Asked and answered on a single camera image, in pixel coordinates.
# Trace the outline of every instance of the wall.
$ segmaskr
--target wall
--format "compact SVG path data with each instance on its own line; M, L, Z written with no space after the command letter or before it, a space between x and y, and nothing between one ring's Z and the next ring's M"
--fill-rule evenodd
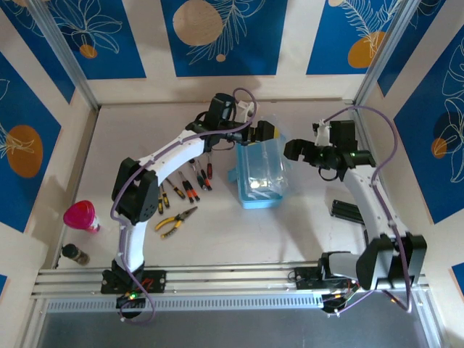
M0 7L52 70L52 57L37 45L44 39L17 2ZM102 104L202 102L237 86L260 99L352 99L401 3L59 2L44 3Z
M463 25L461 0L446 0L386 96L384 97L381 89L376 86L367 105L381 110L393 120ZM441 93L441 86L431 86L431 90L433 88L437 88ZM423 96L423 103L429 103L430 98L431 95ZM379 161L384 160L392 149L392 135L385 131L382 119L369 112L365 112L364 116L376 158ZM419 117L425 119L436 115L425 112ZM410 129L409 136L416 136L419 128ZM464 342L464 322L460 314L464 310L464 297L455 283L451 267L464 261L464 210L439 223L433 223L401 141L396 157L385 167L382 176L389 196L403 221L412 233L423 234L427 240L428 250L424 265L427 279L449 337L454 347L461 347ZM441 179L436 178L437 187ZM462 190L462 186L456 186L456 189Z
M11 209L13 215L0 215L0 274L7 276L0 345L12 347L37 272L51 265L95 115L78 92L68 103L2 11L0 27L0 124L10 136L16 129L14 137L23 146L5 133L0 136L1 210ZM18 131L26 129L22 125L36 132ZM30 134L38 134L32 145L26 139ZM16 210L18 205L24 209Z

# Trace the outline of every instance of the gray floor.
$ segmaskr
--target gray floor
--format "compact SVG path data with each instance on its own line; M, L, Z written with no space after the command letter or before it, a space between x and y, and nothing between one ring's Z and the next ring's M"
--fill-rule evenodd
M321 310L160 312L149 326L116 313L48 314L40 348L427 347L421 323L383 294L327 318Z

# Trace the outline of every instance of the work surface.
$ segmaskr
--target work surface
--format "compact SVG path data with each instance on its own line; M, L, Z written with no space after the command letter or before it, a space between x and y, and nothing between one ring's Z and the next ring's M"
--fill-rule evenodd
M95 235L68 228L63 244L73 243L90 255L87 267L109 267L116 255L118 224L111 220L111 193L120 163L157 151L172 141L208 104L147 104L102 107L83 170L77 201L94 203L101 230ZM287 139L314 139L312 123L345 107L341 101L263 102L257 118L274 114L273 122ZM217 148L228 147L225 141ZM206 155L200 160L204 167ZM213 191L200 190L188 165L181 169L198 192L199 209L172 237L161 240L154 232L163 218L174 216L191 205L182 201L165 184L171 208L163 216L151 218L146 231L146 265L216 265L317 260L322 252L360 253L364 239L361 226L329 215L334 199L352 202L339 181L326 183L315 168L293 162L289 173L289 195L279 208L245 210L238 201L236 183L229 183L227 172L236 165L236 152L212 154ZM181 188L177 173L170 176ZM59 268L80 267L61 257Z

